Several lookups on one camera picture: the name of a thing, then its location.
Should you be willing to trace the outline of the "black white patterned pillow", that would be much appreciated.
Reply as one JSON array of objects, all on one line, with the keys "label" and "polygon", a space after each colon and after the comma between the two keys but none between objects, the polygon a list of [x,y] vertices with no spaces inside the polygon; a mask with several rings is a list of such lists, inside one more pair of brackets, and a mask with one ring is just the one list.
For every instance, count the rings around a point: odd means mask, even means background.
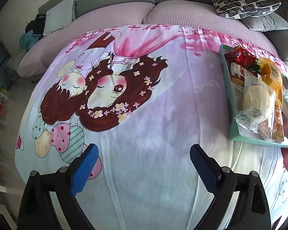
[{"label": "black white patterned pillow", "polygon": [[262,17],[275,12],[278,0],[212,0],[217,15],[229,19]]}]

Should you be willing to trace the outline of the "dark clothes pile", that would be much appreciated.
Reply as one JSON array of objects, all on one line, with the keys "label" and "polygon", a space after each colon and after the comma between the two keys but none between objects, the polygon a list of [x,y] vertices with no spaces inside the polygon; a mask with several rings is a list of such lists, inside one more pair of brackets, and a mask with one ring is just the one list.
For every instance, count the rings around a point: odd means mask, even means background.
[{"label": "dark clothes pile", "polygon": [[29,21],[19,40],[22,49],[28,51],[43,38],[45,23],[46,15],[43,14],[37,14],[34,20]]}]

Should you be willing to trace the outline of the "pink sofa seat cover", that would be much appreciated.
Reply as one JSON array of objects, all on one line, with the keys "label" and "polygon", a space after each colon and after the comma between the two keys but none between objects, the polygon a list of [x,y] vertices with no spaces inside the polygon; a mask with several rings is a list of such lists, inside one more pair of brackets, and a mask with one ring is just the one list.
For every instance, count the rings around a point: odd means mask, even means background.
[{"label": "pink sofa seat cover", "polygon": [[21,59],[17,74],[30,77],[44,73],[65,46],[86,32],[133,24],[174,24],[207,29],[244,40],[279,56],[262,32],[249,30],[238,19],[219,17],[212,5],[183,0],[164,1],[157,5],[131,2],[90,11],[65,28],[43,37]]}]

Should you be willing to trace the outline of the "light grey cushion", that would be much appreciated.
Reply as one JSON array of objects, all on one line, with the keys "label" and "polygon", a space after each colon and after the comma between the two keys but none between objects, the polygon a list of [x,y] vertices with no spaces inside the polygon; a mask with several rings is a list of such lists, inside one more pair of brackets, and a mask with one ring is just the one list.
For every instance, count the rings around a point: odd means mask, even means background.
[{"label": "light grey cushion", "polygon": [[46,12],[43,36],[65,28],[73,20],[74,0],[63,0]]}]

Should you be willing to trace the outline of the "orange yellow snack bag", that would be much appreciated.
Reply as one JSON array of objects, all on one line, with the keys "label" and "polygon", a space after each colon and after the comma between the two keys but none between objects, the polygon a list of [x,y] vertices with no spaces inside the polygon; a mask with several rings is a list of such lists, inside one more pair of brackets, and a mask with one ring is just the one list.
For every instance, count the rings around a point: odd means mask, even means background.
[{"label": "orange yellow snack bag", "polygon": [[270,86],[276,93],[275,105],[283,105],[283,82],[281,72],[273,61],[268,58],[259,58],[260,80]]}]

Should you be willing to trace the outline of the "teal shallow cardboard tray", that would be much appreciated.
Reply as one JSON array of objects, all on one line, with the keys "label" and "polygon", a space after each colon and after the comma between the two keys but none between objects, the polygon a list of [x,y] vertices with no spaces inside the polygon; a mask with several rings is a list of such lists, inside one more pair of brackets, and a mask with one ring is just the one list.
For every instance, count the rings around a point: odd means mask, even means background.
[{"label": "teal shallow cardboard tray", "polygon": [[252,133],[239,126],[236,122],[237,109],[241,105],[242,91],[238,91],[237,85],[232,83],[229,75],[229,63],[225,58],[225,54],[228,53],[232,47],[221,44],[219,48],[219,57],[223,65],[224,81],[226,87],[226,93],[228,97],[228,114],[229,114],[229,140],[248,144],[257,144],[269,147],[283,147],[288,148],[288,139],[281,143],[269,142],[264,140],[259,134]]}]

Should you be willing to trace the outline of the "clear white bun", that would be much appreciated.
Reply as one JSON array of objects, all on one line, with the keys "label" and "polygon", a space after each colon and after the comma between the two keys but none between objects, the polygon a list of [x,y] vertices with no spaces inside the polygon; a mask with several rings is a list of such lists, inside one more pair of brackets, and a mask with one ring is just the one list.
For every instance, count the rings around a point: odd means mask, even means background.
[{"label": "clear white bun", "polygon": [[236,115],[237,124],[245,130],[271,139],[275,110],[275,91],[250,72],[244,73],[242,110]]}]

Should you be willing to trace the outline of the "small red snack packet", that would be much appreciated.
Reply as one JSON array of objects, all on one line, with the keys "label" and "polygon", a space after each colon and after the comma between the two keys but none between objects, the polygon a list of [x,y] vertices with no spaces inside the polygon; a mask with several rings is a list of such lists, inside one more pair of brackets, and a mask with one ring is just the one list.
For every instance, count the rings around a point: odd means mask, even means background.
[{"label": "small red snack packet", "polygon": [[225,54],[225,59],[229,62],[239,64],[244,68],[250,67],[257,62],[256,56],[241,46],[232,48],[228,53]]}]

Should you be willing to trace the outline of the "dark red white packet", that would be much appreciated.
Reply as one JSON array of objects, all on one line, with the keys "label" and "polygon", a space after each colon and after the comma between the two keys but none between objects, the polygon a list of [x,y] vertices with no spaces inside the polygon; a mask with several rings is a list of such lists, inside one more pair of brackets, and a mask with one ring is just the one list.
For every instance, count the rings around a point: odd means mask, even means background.
[{"label": "dark red white packet", "polygon": [[229,67],[229,75],[232,82],[244,87],[244,68],[241,65],[231,62]]}]

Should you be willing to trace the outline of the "cream orange biscuit bag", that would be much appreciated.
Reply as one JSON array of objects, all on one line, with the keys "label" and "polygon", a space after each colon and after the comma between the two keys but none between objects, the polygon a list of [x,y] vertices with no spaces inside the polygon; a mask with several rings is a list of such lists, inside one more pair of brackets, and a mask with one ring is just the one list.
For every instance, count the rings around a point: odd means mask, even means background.
[{"label": "cream orange biscuit bag", "polygon": [[284,141],[284,129],[281,108],[277,102],[274,109],[268,108],[266,119],[259,123],[258,132],[261,137],[269,142],[281,143]]}]

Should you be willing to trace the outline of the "pink cartoon printed blanket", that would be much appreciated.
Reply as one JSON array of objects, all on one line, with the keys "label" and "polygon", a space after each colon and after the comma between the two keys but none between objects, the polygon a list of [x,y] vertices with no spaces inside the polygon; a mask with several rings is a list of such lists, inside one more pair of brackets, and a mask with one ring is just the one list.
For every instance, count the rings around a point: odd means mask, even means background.
[{"label": "pink cartoon printed blanket", "polygon": [[222,166],[257,171],[272,221],[288,217],[288,155],[232,142],[221,45],[272,60],[273,50],[178,25],[85,33],[55,57],[22,118],[15,164],[57,171],[89,144],[99,160],[77,201],[97,229],[192,229],[212,201],[189,157],[199,144]]}]

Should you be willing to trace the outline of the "plain grey pillow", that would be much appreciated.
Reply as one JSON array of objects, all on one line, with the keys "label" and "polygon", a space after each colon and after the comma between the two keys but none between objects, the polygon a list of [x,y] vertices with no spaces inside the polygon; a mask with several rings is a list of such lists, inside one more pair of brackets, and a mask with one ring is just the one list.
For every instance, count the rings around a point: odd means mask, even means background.
[{"label": "plain grey pillow", "polygon": [[288,30],[288,22],[277,13],[240,20],[249,30],[258,32]]}]

